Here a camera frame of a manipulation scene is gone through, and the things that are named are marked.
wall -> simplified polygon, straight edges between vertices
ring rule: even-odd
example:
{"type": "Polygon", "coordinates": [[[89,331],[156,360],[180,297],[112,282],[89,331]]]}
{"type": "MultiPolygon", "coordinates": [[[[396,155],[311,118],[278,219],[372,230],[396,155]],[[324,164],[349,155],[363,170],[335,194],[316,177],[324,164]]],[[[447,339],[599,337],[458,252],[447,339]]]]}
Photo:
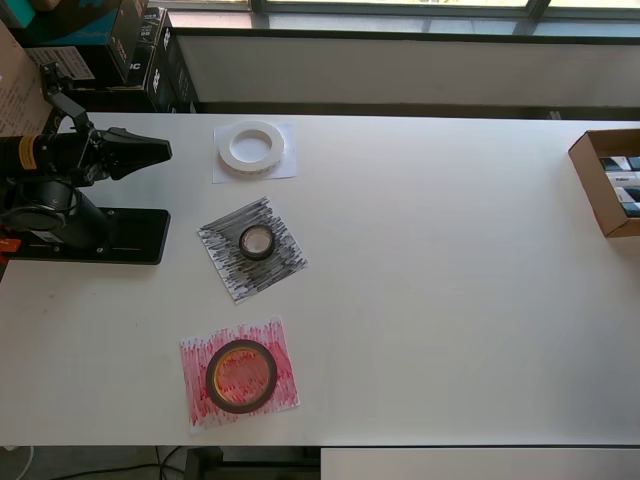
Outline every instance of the wall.
{"type": "Polygon", "coordinates": [[[203,102],[640,105],[640,47],[181,37],[203,102]]]}

cable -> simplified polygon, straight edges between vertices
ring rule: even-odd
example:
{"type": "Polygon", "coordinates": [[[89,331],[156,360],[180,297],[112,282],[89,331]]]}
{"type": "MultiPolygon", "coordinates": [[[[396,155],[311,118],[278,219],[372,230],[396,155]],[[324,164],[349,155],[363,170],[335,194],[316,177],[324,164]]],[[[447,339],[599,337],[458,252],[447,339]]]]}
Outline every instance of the cable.
{"type": "Polygon", "coordinates": [[[184,470],[180,470],[179,468],[172,467],[171,465],[163,465],[161,463],[145,463],[143,465],[134,465],[133,467],[109,468],[106,470],[92,470],[90,472],[74,473],[71,475],[64,475],[62,477],[55,477],[55,478],[52,478],[51,480],[69,480],[71,478],[84,477],[87,475],[98,475],[100,473],[129,472],[131,470],[140,470],[143,468],[154,468],[154,467],[160,467],[161,469],[168,468],[169,470],[173,470],[174,472],[178,472],[184,475],[184,470]]]}
{"type": "MultiPolygon", "coordinates": [[[[160,452],[158,451],[158,446],[156,445],[154,448],[156,449],[156,460],[158,461],[158,463],[162,463],[160,462],[160,452]]],[[[162,475],[162,480],[167,480],[167,476],[164,474],[162,469],[160,470],[160,475],[162,475]]]]}
{"type": "Polygon", "coordinates": [[[169,452],[169,455],[167,455],[166,457],[164,457],[164,460],[162,461],[162,464],[160,465],[160,473],[158,474],[158,480],[162,480],[162,475],[163,475],[163,471],[165,468],[169,468],[169,469],[173,469],[173,467],[171,467],[171,465],[167,465],[167,462],[169,461],[169,459],[171,458],[171,456],[176,453],[178,450],[180,450],[182,447],[176,447],[173,450],[171,450],[169,452]]]}
{"type": "Polygon", "coordinates": [[[31,452],[29,453],[29,460],[27,460],[27,464],[24,466],[22,473],[16,477],[16,480],[20,480],[22,477],[24,477],[24,474],[27,473],[27,470],[29,470],[29,467],[31,466],[31,462],[33,462],[33,453],[35,449],[33,447],[30,448],[31,452]]]}

black cardboard box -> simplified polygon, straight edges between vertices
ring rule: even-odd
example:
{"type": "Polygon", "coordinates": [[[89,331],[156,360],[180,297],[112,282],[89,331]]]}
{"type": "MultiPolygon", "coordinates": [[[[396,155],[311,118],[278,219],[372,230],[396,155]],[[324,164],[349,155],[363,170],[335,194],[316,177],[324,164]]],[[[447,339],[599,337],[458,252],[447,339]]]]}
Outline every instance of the black cardboard box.
{"type": "Polygon", "coordinates": [[[155,47],[139,44],[125,85],[103,89],[74,89],[69,97],[90,112],[166,113],[179,103],[165,63],[155,47]]]}
{"type": "Polygon", "coordinates": [[[62,0],[14,35],[36,63],[57,61],[76,85],[122,85],[148,0],[62,0]]]}
{"type": "Polygon", "coordinates": [[[165,59],[171,85],[180,103],[178,111],[195,113],[193,105],[198,102],[198,96],[178,38],[172,34],[171,20],[165,8],[147,8],[138,41],[155,46],[165,59]]]}

window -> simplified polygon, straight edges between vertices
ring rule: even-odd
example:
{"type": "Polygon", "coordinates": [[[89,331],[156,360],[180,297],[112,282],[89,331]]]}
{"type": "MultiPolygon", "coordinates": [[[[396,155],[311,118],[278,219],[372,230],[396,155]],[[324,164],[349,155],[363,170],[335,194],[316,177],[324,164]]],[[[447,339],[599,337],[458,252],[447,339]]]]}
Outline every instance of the window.
{"type": "Polygon", "coordinates": [[[550,7],[640,8],[640,0],[551,0],[550,7]]]}
{"type": "MultiPolygon", "coordinates": [[[[541,19],[640,20],[640,0],[155,0],[170,8],[316,13],[541,19]]],[[[516,29],[516,34],[523,34],[516,29]]]]}
{"type": "MultiPolygon", "coordinates": [[[[279,0],[282,2],[319,2],[327,0],[279,0]]],[[[527,0],[330,0],[330,3],[377,3],[386,5],[441,5],[446,7],[525,7],[527,0]]]]}

brown tape roll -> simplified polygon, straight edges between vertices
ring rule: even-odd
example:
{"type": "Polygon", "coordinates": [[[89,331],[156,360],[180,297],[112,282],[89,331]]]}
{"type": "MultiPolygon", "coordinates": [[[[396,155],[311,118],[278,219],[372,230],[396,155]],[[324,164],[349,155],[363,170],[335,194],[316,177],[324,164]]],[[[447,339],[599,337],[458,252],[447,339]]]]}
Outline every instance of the brown tape roll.
{"type": "Polygon", "coordinates": [[[266,404],[278,381],[276,361],[264,345],[234,340],[209,361],[206,386],[211,401],[229,413],[250,413],[266,404]]]}

